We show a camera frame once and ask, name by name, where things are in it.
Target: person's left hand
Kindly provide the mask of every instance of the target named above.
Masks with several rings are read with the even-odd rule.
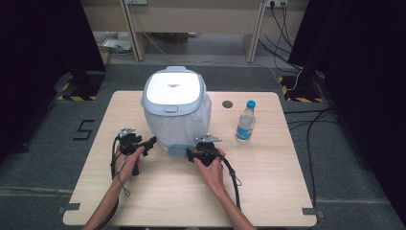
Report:
[[[116,159],[116,173],[124,160],[125,163],[120,173],[116,175],[114,178],[119,176],[120,180],[123,182],[123,184],[125,184],[128,181],[129,177],[132,175],[132,169],[134,169],[135,164],[139,164],[140,155],[143,153],[144,149],[145,149],[144,147],[139,147],[131,155],[125,156],[124,154],[120,153],[120,145],[118,145],[116,148],[116,153],[114,154],[114,157],[118,156]]]

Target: yellow black tape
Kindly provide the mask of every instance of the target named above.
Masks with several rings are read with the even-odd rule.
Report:
[[[290,102],[297,102],[297,103],[322,103],[323,99],[321,99],[317,95],[295,95],[292,91],[287,90],[286,84],[287,82],[284,81],[283,77],[279,77],[280,84],[283,85],[282,93],[284,98]]]
[[[91,96],[82,96],[82,95],[67,95],[67,92],[69,91],[75,91],[72,90],[72,88],[74,89],[76,86],[74,83],[72,83],[73,78],[72,76],[68,79],[68,82],[66,82],[65,85],[63,85],[62,90],[60,91],[60,96],[57,97],[58,100],[61,101],[73,101],[73,102],[83,102],[83,101],[94,101],[96,100],[96,95],[91,95]]]

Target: wrist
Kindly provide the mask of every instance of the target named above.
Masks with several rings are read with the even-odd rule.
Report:
[[[116,175],[114,177],[113,181],[111,182],[110,189],[115,190],[115,191],[117,191],[117,190],[120,191],[122,189],[122,187],[123,187],[123,185],[120,182],[118,175]]]

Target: wooden table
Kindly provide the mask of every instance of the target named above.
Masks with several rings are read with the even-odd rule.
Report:
[[[313,226],[311,208],[302,170],[275,93],[209,92],[212,99],[210,133],[222,139],[216,143],[242,182],[239,187],[242,212],[256,226]],[[111,183],[110,160],[114,137],[121,127],[135,127],[144,140],[153,136],[140,105],[141,91],[116,92],[105,112],[101,127],[83,167],[63,221],[83,225],[95,211]],[[248,100],[257,102],[257,123],[250,141],[236,140],[239,113]],[[223,101],[234,106],[225,108]],[[227,191],[234,198],[228,171]],[[140,174],[126,184],[131,196],[120,196],[113,225],[120,226],[231,226],[220,204],[205,185],[197,167],[187,158],[169,158],[159,145],[142,157]]]

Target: human hand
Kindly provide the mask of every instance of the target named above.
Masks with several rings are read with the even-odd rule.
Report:
[[[217,150],[222,156],[226,155],[222,149],[217,148]],[[225,192],[223,182],[223,165],[221,164],[220,158],[216,157],[212,164],[208,167],[203,165],[203,163],[197,158],[193,158],[193,163],[200,170],[204,181],[215,195]]]
[[[116,152],[114,153],[114,157],[117,157],[115,167],[116,173],[120,169],[123,161],[125,162],[118,175],[116,175],[114,178],[119,176],[122,183],[125,184],[132,175],[132,170],[134,169],[135,164],[140,162],[140,155],[143,153],[144,149],[145,147],[139,147],[134,151],[134,153],[126,156],[120,153],[120,146],[117,146]]]

